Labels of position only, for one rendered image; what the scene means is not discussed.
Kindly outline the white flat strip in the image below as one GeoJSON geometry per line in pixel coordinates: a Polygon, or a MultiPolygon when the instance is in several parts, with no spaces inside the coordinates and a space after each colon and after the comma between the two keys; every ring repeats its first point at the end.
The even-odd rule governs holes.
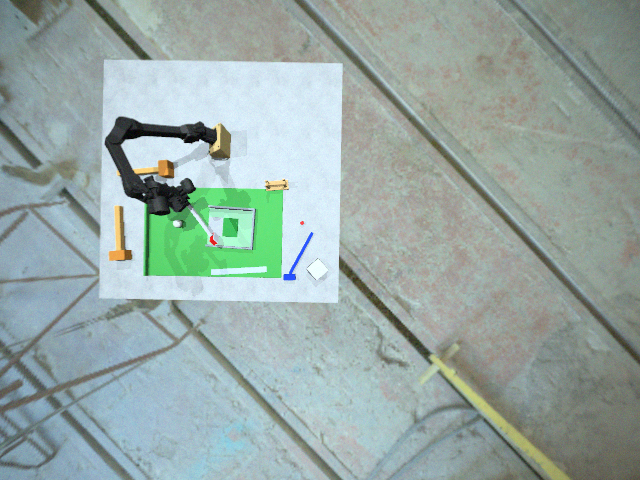
{"type": "Polygon", "coordinates": [[[229,268],[229,269],[211,269],[211,275],[258,273],[258,272],[267,272],[267,266],[247,267],[247,268],[229,268]]]}

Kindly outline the green flat mat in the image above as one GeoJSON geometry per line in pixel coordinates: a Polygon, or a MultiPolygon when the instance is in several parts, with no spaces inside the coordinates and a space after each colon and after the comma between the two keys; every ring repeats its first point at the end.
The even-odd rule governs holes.
{"type": "Polygon", "coordinates": [[[253,250],[208,247],[208,234],[186,206],[149,214],[148,275],[281,278],[283,190],[196,188],[187,199],[208,227],[208,205],[255,208],[253,250]],[[173,226],[180,220],[182,226],[173,226]],[[211,275],[211,269],[265,267],[267,272],[211,275]]]}

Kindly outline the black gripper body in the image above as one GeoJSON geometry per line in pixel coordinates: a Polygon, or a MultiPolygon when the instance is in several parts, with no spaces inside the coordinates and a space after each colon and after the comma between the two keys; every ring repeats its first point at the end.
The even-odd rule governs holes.
{"type": "Polygon", "coordinates": [[[192,183],[191,179],[189,178],[185,178],[182,181],[180,181],[180,185],[178,185],[177,187],[174,187],[173,185],[170,187],[167,185],[167,183],[164,183],[164,185],[167,186],[168,192],[167,195],[165,196],[165,198],[168,200],[170,198],[172,198],[171,196],[174,194],[177,194],[178,196],[183,196],[186,193],[187,194],[191,194],[192,192],[194,192],[196,190],[194,184],[192,183]]]}

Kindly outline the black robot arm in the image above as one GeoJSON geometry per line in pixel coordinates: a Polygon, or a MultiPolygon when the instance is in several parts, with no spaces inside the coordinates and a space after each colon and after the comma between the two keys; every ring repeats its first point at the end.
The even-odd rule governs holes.
{"type": "Polygon", "coordinates": [[[186,208],[187,200],[177,194],[166,199],[167,186],[154,181],[153,175],[145,177],[143,181],[133,171],[131,163],[122,147],[126,139],[136,139],[141,136],[180,138],[184,143],[193,143],[202,140],[213,145],[217,140],[216,128],[211,129],[198,121],[194,124],[180,126],[159,125],[141,123],[140,121],[118,116],[111,132],[105,138],[105,146],[108,148],[120,174],[125,195],[148,204],[149,214],[158,216],[170,213],[169,207],[174,212],[181,212],[186,208]],[[144,196],[142,194],[145,194],[144,196]]]}

